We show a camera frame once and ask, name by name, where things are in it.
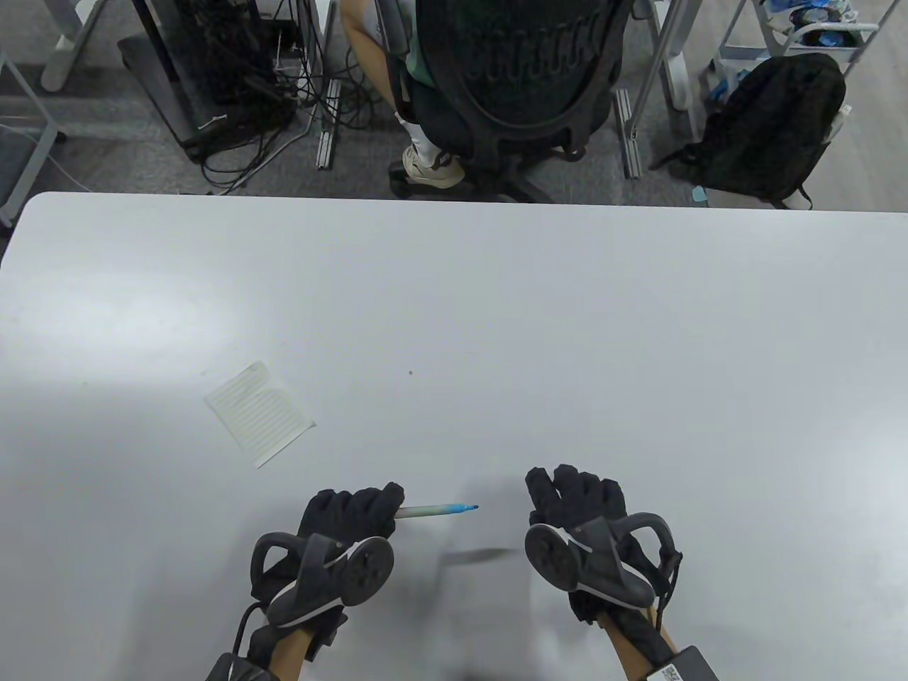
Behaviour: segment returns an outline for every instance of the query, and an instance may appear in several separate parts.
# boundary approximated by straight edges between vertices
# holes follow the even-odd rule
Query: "white sneaker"
[[[403,167],[416,184],[428,184],[439,189],[450,189],[463,180],[465,174],[460,161],[447,152],[440,153],[435,164],[427,168],[419,160],[416,147],[412,144],[403,150]]]

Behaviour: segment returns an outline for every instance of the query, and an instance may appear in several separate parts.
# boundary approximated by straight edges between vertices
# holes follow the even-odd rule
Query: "black backpack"
[[[844,76],[828,54],[772,57],[706,119],[702,142],[687,144],[654,169],[678,160],[692,166],[691,179],[705,187],[755,196],[777,208],[794,192],[809,201],[802,185],[829,145],[844,97]]]

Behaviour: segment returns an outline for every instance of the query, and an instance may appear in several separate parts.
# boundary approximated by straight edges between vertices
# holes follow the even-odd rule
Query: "chair caster wheel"
[[[530,565],[553,587],[574,591],[580,577],[580,566],[567,542],[548,525],[534,525],[527,530],[523,548]]]
[[[403,168],[403,163],[397,161],[388,167],[388,179],[390,180],[391,193],[399,199],[409,199],[413,195],[410,183],[407,181],[407,171]]]

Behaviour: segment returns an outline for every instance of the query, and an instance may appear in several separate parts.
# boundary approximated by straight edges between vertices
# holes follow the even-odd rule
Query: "floor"
[[[26,78],[36,82],[55,41],[43,4],[0,0],[0,16],[0,44]],[[141,30],[130,0],[108,0],[66,87],[45,98],[70,135],[68,143],[54,150],[54,157],[93,191],[208,192],[211,187],[198,167],[179,150],[137,83],[123,69],[116,41]],[[345,40],[342,35],[335,37]],[[632,91],[642,80],[651,54],[646,24],[631,22],[622,79]],[[0,123],[27,115],[28,108],[11,78],[0,78]],[[641,144],[645,159],[677,148],[680,142],[671,132],[676,124],[677,120],[669,121],[659,97],[651,98],[643,125],[654,134]],[[332,170],[315,169],[317,137],[310,135],[289,147],[241,192],[390,199],[387,167],[400,158],[408,141],[390,108],[383,105],[369,130],[341,132]],[[249,156],[248,152],[225,154],[218,163],[230,165],[244,155]],[[547,162],[531,178],[559,202],[693,205],[690,185],[668,173],[649,173],[635,182],[624,178],[612,120],[591,139],[580,163]],[[71,189],[75,188],[50,164],[35,186],[39,192]]]
[[[858,0],[861,19],[878,18],[884,0]],[[729,0],[704,0],[686,56],[696,77],[712,57],[734,11]],[[41,64],[56,40],[54,26],[37,0],[0,0],[0,45],[26,78],[36,82]],[[746,35],[743,20],[742,37]],[[908,161],[908,7],[902,6],[849,78],[851,120],[807,183],[817,209],[908,211],[902,169]],[[116,41],[141,26],[130,0],[109,0],[64,90],[45,99],[70,134],[55,149],[56,160],[94,191],[205,193],[211,190],[173,142],[157,113],[122,67]],[[644,24],[630,22],[622,75],[632,95],[646,69],[652,45]],[[679,145],[677,117],[671,118],[655,91],[641,123],[641,152],[646,165]],[[10,79],[0,77],[0,122],[28,115]],[[316,138],[294,144],[241,192],[281,196],[391,198],[386,167],[400,157],[405,133],[381,108],[365,132],[343,131],[331,171],[314,168]],[[225,158],[233,163],[245,152]],[[614,122],[592,138],[580,163],[549,162],[533,179],[561,202],[640,205],[692,205],[691,187],[666,172],[624,178]],[[35,186],[37,192],[75,190],[51,164]],[[753,206],[746,197],[710,193],[713,206]]]

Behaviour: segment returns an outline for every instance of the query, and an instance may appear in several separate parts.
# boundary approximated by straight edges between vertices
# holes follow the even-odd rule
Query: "finger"
[[[350,500],[350,510],[364,516],[368,515],[372,502],[375,501],[379,494],[379,489],[375,487],[361,489]]]
[[[302,536],[304,530],[309,527],[316,518],[322,515],[325,512],[325,509],[328,507],[328,504],[331,503],[331,500],[334,498],[333,489],[323,489],[321,492],[316,494],[309,500],[309,504],[306,505],[306,510],[302,513],[302,521],[300,522],[300,530],[297,532],[298,535]]]
[[[602,501],[606,505],[608,515],[611,518],[622,518],[627,515],[627,507],[624,501],[624,492],[621,486],[614,480],[602,481]]]
[[[331,518],[333,526],[340,524],[344,515],[347,513],[347,507],[350,505],[350,500],[352,498],[353,495],[345,489],[335,494],[328,503],[328,507],[325,509],[325,515]]]
[[[394,519],[394,514],[400,510],[403,499],[403,487],[396,482],[389,482],[385,485],[385,489],[379,492],[372,501],[369,517],[375,521],[376,525],[385,525],[388,521]]]
[[[554,477],[555,489],[561,495],[562,501],[576,501],[583,497],[583,480],[580,474],[573,466],[566,463],[561,464],[555,469]]]
[[[598,502],[601,498],[601,492],[599,491],[599,486],[602,484],[599,481],[599,476],[593,475],[592,473],[580,473],[580,482],[583,484],[583,494],[585,497],[595,496],[596,501]]]
[[[391,535],[394,534],[395,529],[397,529],[397,522],[395,522],[394,518],[392,518],[381,526],[381,529],[379,529],[379,537],[390,539]]]
[[[556,508],[560,499],[545,469],[532,469],[526,477],[527,491],[537,511],[548,512]]]

